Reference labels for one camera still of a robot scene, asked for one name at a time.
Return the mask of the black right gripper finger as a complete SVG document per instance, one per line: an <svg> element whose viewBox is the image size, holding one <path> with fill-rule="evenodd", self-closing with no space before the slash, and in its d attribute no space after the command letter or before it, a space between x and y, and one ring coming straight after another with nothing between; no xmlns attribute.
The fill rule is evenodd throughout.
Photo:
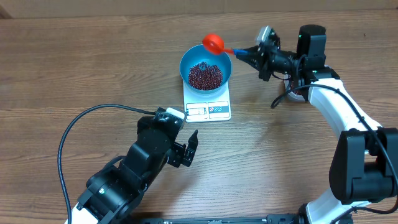
<svg viewBox="0 0 398 224"><path fill-rule="evenodd" d="M249 47L244 49L246 55L255 56L259 54L260 46L255 45L253 47Z"/></svg>
<svg viewBox="0 0 398 224"><path fill-rule="evenodd" d="M261 56L254 54L242 54L241 61L252 66L252 68L256 69L258 72L261 71Z"/></svg>

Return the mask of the red measuring scoop blue handle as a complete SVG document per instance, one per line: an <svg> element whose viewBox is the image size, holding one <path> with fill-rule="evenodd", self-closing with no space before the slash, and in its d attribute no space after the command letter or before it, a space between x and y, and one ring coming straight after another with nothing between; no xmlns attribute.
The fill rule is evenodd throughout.
<svg viewBox="0 0 398 224"><path fill-rule="evenodd" d="M204 48L212 54L220 55L222 53L231 55L246 55L247 50L242 49L227 49L224 47L224 40L217 34L207 34L203 40L202 45Z"/></svg>

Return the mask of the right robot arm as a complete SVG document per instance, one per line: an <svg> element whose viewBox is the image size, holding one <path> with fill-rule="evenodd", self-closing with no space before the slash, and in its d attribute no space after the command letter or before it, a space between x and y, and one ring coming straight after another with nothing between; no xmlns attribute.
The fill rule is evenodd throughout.
<svg viewBox="0 0 398 224"><path fill-rule="evenodd" d="M283 51L267 26L255 46L235 51L264 81L283 73L285 94L314 106L338 138L329 189L285 217L286 223L351 223L352 213L371 212L374 203L397 197L397 129L380 125L349 96L340 76L325 63L325 46L325 28L309 24L299 30L296 51Z"/></svg>

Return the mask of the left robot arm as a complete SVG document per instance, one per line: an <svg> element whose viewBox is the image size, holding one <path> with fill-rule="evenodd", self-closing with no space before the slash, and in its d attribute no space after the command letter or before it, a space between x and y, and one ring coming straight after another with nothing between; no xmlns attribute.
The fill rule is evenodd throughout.
<svg viewBox="0 0 398 224"><path fill-rule="evenodd" d="M164 165L190 166L198 133L187 144L176 137L184 120L172 115L144 116L137 122L137 140L125 156L109 161L86 182L67 223L121 223L141 203Z"/></svg>

